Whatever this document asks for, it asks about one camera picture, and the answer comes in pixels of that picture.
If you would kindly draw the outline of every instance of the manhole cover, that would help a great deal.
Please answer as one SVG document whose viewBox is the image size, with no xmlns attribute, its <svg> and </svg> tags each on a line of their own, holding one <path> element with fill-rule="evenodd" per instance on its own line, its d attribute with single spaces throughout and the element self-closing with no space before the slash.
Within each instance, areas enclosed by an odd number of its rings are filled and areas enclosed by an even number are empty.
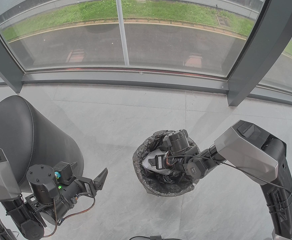
<svg viewBox="0 0 292 240">
<path fill-rule="evenodd" d="M 217 17 L 217 21 L 218 21 L 219 25 L 221 25 L 221 26 L 231 26 L 229 24 L 228 18 L 226 18 L 224 16 L 217 15 L 217 14 L 216 14 L 216 17 Z"/>
</svg>

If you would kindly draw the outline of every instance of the gray metal column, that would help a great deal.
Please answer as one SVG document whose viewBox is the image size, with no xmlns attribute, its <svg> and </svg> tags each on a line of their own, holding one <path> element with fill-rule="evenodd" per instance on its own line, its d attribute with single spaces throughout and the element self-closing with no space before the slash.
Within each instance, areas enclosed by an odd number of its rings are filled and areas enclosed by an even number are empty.
<svg viewBox="0 0 292 240">
<path fill-rule="evenodd" d="M 21 82 L 23 76 L 24 72 L 12 58 L 12 54 L 0 36 L 0 77 L 14 92 L 20 93 L 23 86 Z"/>
<path fill-rule="evenodd" d="M 265 0 L 229 75 L 229 106 L 238 106 L 250 94 L 276 62 L 291 37 L 292 0 Z"/>
<path fill-rule="evenodd" d="M 124 62 L 125 62 L 125 66 L 129 66 L 128 50 L 127 50 L 124 19 L 123 19 L 123 10 L 122 10 L 122 1 L 121 0 L 116 0 L 116 6 L 117 6 L 117 15 L 118 15 L 118 22 L 119 22 L 120 38 L 122 40 Z"/>
</svg>

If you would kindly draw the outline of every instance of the tile floor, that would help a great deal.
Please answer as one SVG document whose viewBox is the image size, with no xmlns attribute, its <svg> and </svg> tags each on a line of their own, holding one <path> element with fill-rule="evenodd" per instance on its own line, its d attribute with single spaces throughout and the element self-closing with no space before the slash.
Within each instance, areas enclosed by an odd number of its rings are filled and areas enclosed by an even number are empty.
<svg viewBox="0 0 292 240">
<path fill-rule="evenodd" d="M 10 88 L 0 86 L 0 101 L 10 95 Z M 20 95 L 78 143 L 85 177 L 95 178 L 104 167 L 109 171 L 96 206 L 64 222 L 53 240 L 158 234 L 185 240 L 271 240 L 272 221 L 260 187 L 241 172 L 220 166 L 190 193 L 156 197 L 138 181 L 132 154 L 161 129 L 185 128 L 205 149 L 243 119 L 287 143 L 292 173 L 292 106 L 246 99 L 234 108 L 227 106 L 225 95 L 124 86 L 24 85 Z M 90 202 L 82 197 L 73 210 Z M 0 215 L 14 228 L 1 204 Z"/>
</svg>

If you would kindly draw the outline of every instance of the cylindrical leather ottoman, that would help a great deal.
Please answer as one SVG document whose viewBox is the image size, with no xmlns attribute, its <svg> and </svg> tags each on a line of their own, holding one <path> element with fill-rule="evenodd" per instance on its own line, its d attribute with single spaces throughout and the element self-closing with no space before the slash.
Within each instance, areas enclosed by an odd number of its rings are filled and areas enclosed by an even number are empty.
<svg viewBox="0 0 292 240">
<path fill-rule="evenodd" d="M 0 148 L 22 192 L 31 192 L 26 172 L 34 164 L 77 162 L 73 173 L 83 174 L 84 159 L 77 143 L 18 95 L 0 102 Z"/>
</svg>

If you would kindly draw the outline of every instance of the cable connector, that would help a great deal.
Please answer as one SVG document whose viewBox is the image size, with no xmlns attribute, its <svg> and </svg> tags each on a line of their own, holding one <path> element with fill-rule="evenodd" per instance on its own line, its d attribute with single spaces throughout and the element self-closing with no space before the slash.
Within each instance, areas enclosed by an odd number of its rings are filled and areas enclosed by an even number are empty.
<svg viewBox="0 0 292 240">
<path fill-rule="evenodd" d="M 162 236 L 151 236 L 151 240 L 163 240 Z"/>
</svg>

